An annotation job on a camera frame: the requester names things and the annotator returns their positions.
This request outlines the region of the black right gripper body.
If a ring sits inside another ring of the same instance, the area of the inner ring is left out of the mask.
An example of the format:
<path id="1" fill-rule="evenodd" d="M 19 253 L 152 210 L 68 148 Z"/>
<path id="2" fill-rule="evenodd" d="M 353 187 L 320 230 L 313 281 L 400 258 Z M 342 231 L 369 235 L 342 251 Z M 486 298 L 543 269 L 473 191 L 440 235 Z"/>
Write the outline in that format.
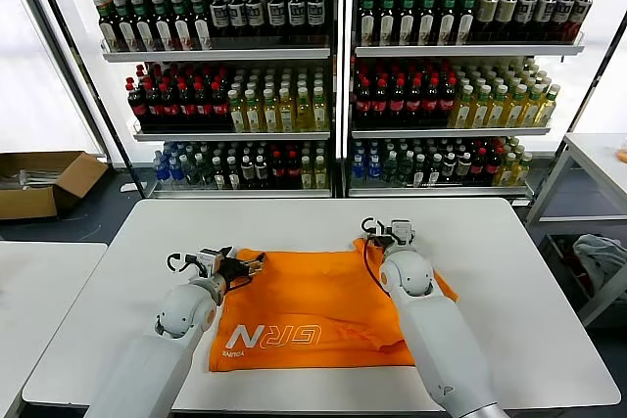
<path id="1" fill-rule="evenodd" d="M 368 235 L 367 241 L 370 245 L 375 247 L 379 252 L 385 253 L 385 251 L 395 244 L 395 239 L 390 235 Z"/>

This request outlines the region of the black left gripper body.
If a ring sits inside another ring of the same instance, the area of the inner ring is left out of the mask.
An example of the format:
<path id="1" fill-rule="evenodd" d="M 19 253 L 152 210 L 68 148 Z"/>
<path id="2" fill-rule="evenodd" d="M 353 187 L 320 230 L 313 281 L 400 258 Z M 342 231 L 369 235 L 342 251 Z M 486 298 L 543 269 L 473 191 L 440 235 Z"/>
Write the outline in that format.
<path id="1" fill-rule="evenodd" d="M 223 258 L 217 273 L 223 278 L 226 291 L 248 284 L 248 265 L 237 258 Z"/>

